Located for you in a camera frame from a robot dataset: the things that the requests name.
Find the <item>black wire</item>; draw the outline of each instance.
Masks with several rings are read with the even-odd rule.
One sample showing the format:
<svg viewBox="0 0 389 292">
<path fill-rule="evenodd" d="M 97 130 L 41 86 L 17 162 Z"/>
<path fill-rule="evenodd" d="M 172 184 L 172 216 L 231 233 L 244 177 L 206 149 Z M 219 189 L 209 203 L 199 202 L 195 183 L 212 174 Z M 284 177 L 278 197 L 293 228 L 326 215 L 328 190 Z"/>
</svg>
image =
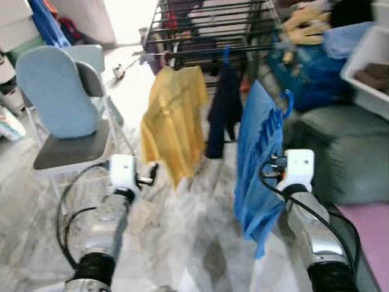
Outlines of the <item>black wire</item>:
<svg viewBox="0 0 389 292">
<path fill-rule="evenodd" d="M 140 60 L 140 57 L 136 60 L 134 60 L 130 65 L 128 65 L 126 68 L 124 68 L 124 71 L 127 71 L 129 68 L 131 68 L 135 63 L 136 61 L 139 61 Z"/>
<path fill-rule="evenodd" d="M 69 256 L 70 256 L 70 258 L 71 258 L 71 261 L 72 262 L 76 262 L 75 260 L 74 260 L 74 258 L 72 257 L 72 255 L 71 255 L 71 253 L 70 253 L 70 250 L 69 250 L 69 246 L 68 246 L 68 244 L 67 244 L 67 239 L 68 239 L 68 237 L 69 237 L 69 232 L 70 232 L 70 228 L 71 228 L 71 224 L 72 224 L 72 222 L 76 219 L 76 217 L 78 216 L 78 215 L 80 215 L 81 213 L 83 213 L 83 212 L 86 212 L 86 211 L 90 211 L 90 210 L 96 210 L 96 207 L 89 207 L 89 208 L 85 208 L 85 209 L 82 209 L 82 210 L 79 210 L 78 212 L 76 212 L 76 213 L 74 213 L 72 216 L 71 216 L 71 218 L 69 219 L 69 222 L 67 223 L 67 225 L 66 225 L 66 227 L 65 227 L 65 235 L 64 235 L 64 248 L 65 248 L 65 250 L 67 251 L 67 253 L 69 254 Z"/>
<path fill-rule="evenodd" d="M 353 265 L 353 256 L 351 255 L 351 251 L 348 247 L 348 245 L 346 244 L 346 241 L 343 239 L 343 237 L 323 218 L 321 217 L 318 213 L 316 213 L 315 211 L 313 211 L 311 208 L 309 208 L 308 206 L 306 206 L 305 204 L 303 204 L 302 202 L 300 202 L 299 200 L 296 200 L 295 198 L 293 198 L 292 196 L 287 196 L 283 191 L 280 191 L 280 190 L 277 190 L 276 188 L 272 187 L 270 184 L 268 184 L 267 182 L 265 182 L 264 180 L 264 173 L 263 173 L 263 168 L 265 168 L 265 166 L 267 165 L 271 165 L 271 163 L 269 161 L 267 162 L 264 162 L 261 167 L 260 167 L 260 173 L 259 173 L 259 176 L 260 176 L 260 181 L 261 183 L 267 187 L 268 189 L 272 190 L 273 192 L 281 195 L 286 201 L 289 200 L 293 203 L 295 203 L 296 205 L 300 206 L 301 208 L 303 208 L 305 211 L 309 212 L 310 214 L 312 214 L 314 217 L 316 217 L 318 219 L 318 221 L 320 221 L 321 223 L 323 223 L 324 226 L 326 226 L 334 235 L 335 237 L 338 239 L 338 241 L 340 242 L 340 244 L 343 246 L 343 248 L 345 249 L 345 252 L 346 252 L 346 257 L 347 257 L 347 260 L 349 262 L 349 265 L 350 265 L 350 270 L 351 270 L 351 273 L 355 276 L 355 268 L 354 268 L 354 265 Z"/>
<path fill-rule="evenodd" d="M 356 243 L 355 258 L 354 258 L 354 269 L 357 272 L 358 271 L 358 267 L 359 267 L 360 251 L 361 251 L 360 237 L 359 237 L 358 230 L 355 227 L 355 225 L 353 224 L 353 222 L 351 222 L 349 219 L 344 217 L 342 214 L 337 214 L 335 212 L 330 212 L 330 211 L 328 213 L 331 214 L 334 217 L 337 217 L 337 218 L 343 220 L 353 230 L 353 233 L 354 233 L 354 236 L 355 236 L 355 243 Z"/>
<path fill-rule="evenodd" d="M 60 202 L 58 203 L 58 207 L 57 207 L 57 216 L 56 216 L 57 242 L 58 242 L 58 244 L 60 245 L 60 248 L 61 248 L 61 251 L 62 251 L 63 255 L 65 256 L 65 258 L 67 259 L 67 261 L 69 262 L 70 266 L 72 266 L 73 269 L 76 269 L 77 263 L 76 263 L 76 261 L 72 258 L 72 256 L 70 255 L 69 251 L 66 250 L 65 245 L 63 245 L 62 242 L 61 242 L 61 235 L 60 235 L 60 215 L 61 215 L 61 207 L 62 207 L 62 204 L 65 202 L 66 197 L 67 197 L 67 194 L 69 193 L 70 189 L 71 189 L 72 186 L 78 181 L 78 179 L 80 178 L 80 176 L 83 175 L 84 173 L 86 173 L 88 170 L 93 169 L 93 168 L 95 168 L 95 167 L 104 167 L 104 168 L 106 168 L 106 164 L 105 164 L 105 162 L 102 162 L 102 163 L 98 163 L 98 164 L 91 165 L 91 166 L 85 168 L 84 170 L 82 170 L 82 171 L 81 171 L 81 172 L 80 172 L 80 173 L 71 181 L 71 183 L 68 184 L 68 185 L 65 187 L 65 189 L 63 190 L 63 192 L 62 192 L 62 194 L 61 194 Z"/>
</svg>

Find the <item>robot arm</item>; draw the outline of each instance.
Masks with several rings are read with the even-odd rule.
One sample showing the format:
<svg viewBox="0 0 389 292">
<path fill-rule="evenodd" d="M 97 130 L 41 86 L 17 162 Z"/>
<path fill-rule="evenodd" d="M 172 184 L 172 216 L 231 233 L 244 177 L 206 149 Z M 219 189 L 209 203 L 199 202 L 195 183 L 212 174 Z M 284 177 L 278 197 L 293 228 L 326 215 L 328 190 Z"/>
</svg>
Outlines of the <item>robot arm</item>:
<svg viewBox="0 0 389 292">
<path fill-rule="evenodd" d="M 105 196 L 95 210 L 83 255 L 73 277 L 65 284 L 65 292 L 111 291 L 127 216 L 139 196 L 139 184 L 153 185 L 157 168 L 156 164 L 151 169 L 150 178 L 137 178 L 134 156 L 111 157 L 109 174 L 115 191 Z"/>
<path fill-rule="evenodd" d="M 284 178 L 277 189 L 309 207 L 329 223 L 327 210 L 312 190 L 314 153 L 312 150 L 285 151 Z M 301 258 L 314 292 L 357 292 L 354 276 L 342 244 L 336 236 L 306 209 L 288 200 L 287 223 L 295 234 Z"/>
</svg>

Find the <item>light blue chair back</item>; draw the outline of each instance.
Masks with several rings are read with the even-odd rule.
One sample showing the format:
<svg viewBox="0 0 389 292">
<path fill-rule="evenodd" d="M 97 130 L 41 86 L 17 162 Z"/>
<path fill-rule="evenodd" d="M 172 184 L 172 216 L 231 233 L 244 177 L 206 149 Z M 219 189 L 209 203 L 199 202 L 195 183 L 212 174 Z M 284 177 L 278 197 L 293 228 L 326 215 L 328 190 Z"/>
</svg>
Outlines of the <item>light blue chair back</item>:
<svg viewBox="0 0 389 292">
<path fill-rule="evenodd" d="M 18 59 L 16 79 L 54 137 L 75 138 L 96 131 L 96 107 L 85 93 L 73 59 L 63 50 L 43 46 L 28 51 Z"/>
</svg>

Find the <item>marble floor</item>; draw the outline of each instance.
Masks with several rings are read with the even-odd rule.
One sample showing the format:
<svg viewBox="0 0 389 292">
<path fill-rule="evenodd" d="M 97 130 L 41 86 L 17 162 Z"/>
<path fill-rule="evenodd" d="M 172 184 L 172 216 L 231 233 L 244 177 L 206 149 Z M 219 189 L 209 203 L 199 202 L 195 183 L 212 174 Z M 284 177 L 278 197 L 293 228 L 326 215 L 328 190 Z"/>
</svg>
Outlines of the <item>marble floor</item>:
<svg viewBox="0 0 389 292">
<path fill-rule="evenodd" d="M 134 65 L 123 80 L 113 79 L 111 68 L 126 67 L 139 47 L 106 52 L 103 81 L 125 118 L 123 132 L 140 157 L 139 124 L 147 109 L 154 76 L 148 65 Z M 265 74 L 269 92 L 279 90 Z M 203 110 L 204 132 L 207 131 Z M 44 176 L 36 176 L 32 162 L 38 147 L 25 117 L 27 136 L 17 143 L 0 141 L 0 291 L 61 291 L 72 270 L 55 240 L 57 199 Z M 121 141 L 113 150 L 128 153 Z M 160 168 L 156 183 L 144 187 L 142 199 L 129 215 L 113 291 L 179 292 L 311 291 L 293 236 L 284 216 L 266 243 L 266 255 L 255 261 L 255 244 L 245 241 L 233 219 L 236 144 L 225 146 L 224 159 L 203 159 L 196 176 L 181 181 L 176 191 Z M 148 171 L 139 161 L 139 173 Z M 110 192 L 108 174 L 92 170 L 71 191 L 73 210 L 96 206 Z M 71 176 L 63 176 L 62 183 Z M 77 258 L 90 221 L 76 222 L 70 238 Z"/>
</svg>

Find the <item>yellow shirt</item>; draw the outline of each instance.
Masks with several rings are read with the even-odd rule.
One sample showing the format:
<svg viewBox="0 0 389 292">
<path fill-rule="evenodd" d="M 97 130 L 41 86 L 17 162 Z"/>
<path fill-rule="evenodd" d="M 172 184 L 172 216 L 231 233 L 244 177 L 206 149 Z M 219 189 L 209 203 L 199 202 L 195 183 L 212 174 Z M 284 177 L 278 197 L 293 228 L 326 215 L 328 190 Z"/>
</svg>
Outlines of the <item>yellow shirt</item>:
<svg viewBox="0 0 389 292">
<path fill-rule="evenodd" d="M 193 176 L 204 150 L 200 107 L 208 100 L 199 66 L 174 71 L 164 67 L 151 88 L 141 124 L 143 161 L 165 163 L 174 187 Z"/>
</svg>

